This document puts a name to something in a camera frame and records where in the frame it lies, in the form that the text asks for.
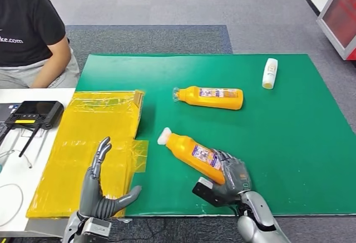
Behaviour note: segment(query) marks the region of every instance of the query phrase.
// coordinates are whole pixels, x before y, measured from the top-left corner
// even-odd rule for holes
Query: robotic hand
[[[251,182],[243,161],[223,151],[213,151],[221,162],[225,184],[218,185],[201,178],[193,193],[216,207],[230,206],[233,209],[232,206],[235,206],[236,211],[233,210],[238,217],[238,230],[245,242],[290,243],[267,203],[259,193],[250,190]]]
[[[103,195],[100,185],[100,169],[105,156],[112,149],[110,138],[101,141],[92,164],[84,177],[81,192],[79,210],[72,213],[68,221],[63,243],[106,241],[112,224],[102,219],[112,217],[137,199],[140,186],[135,186],[128,194],[116,200],[107,199]]]

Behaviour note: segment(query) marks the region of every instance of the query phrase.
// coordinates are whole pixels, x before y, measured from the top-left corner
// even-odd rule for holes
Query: black antenna
[[[32,139],[35,136],[35,134],[37,132],[38,132],[38,130],[41,128],[41,123],[37,125],[36,127],[35,127],[34,131],[32,132],[32,134],[29,138],[29,140],[27,140],[26,144],[21,150],[21,152],[20,153],[19,157],[22,157],[23,155],[23,153],[25,153],[25,151],[27,149],[27,147],[29,147],[29,145],[31,143],[31,141],[32,141]]]

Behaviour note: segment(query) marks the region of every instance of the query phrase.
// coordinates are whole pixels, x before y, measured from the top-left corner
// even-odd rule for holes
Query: bottle label
[[[204,148],[201,145],[195,145],[194,150],[192,151],[192,155],[193,155],[195,158],[198,158],[201,161],[206,162],[213,168],[219,170],[221,167],[220,161],[217,158],[216,155],[214,153],[211,152],[211,150],[209,150],[207,148]]]
[[[227,88],[200,88],[201,97],[237,97],[237,89]]]

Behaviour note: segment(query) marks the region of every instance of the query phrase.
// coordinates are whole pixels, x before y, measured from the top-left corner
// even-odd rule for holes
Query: green tabletop
[[[269,57],[278,69],[263,89]],[[173,87],[240,88],[239,111],[173,102]],[[164,127],[241,158],[274,214],[356,213],[356,137],[305,54],[90,55],[77,91],[146,92],[138,139],[149,140],[142,185],[127,216],[231,214],[192,193],[201,175],[157,138]]]

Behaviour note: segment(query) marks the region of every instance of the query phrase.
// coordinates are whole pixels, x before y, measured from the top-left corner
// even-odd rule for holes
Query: yellow bottle
[[[176,87],[173,90],[173,99],[191,105],[239,110],[242,107],[244,94],[240,89],[201,88],[198,86],[179,89]]]
[[[204,174],[218,184],[225,183],[221,171],[220,161],[211,150],[198,144],[188,136],[172,133],[166,127],[157,141],[159,145],[166,145],[172,153],[188,165]]]

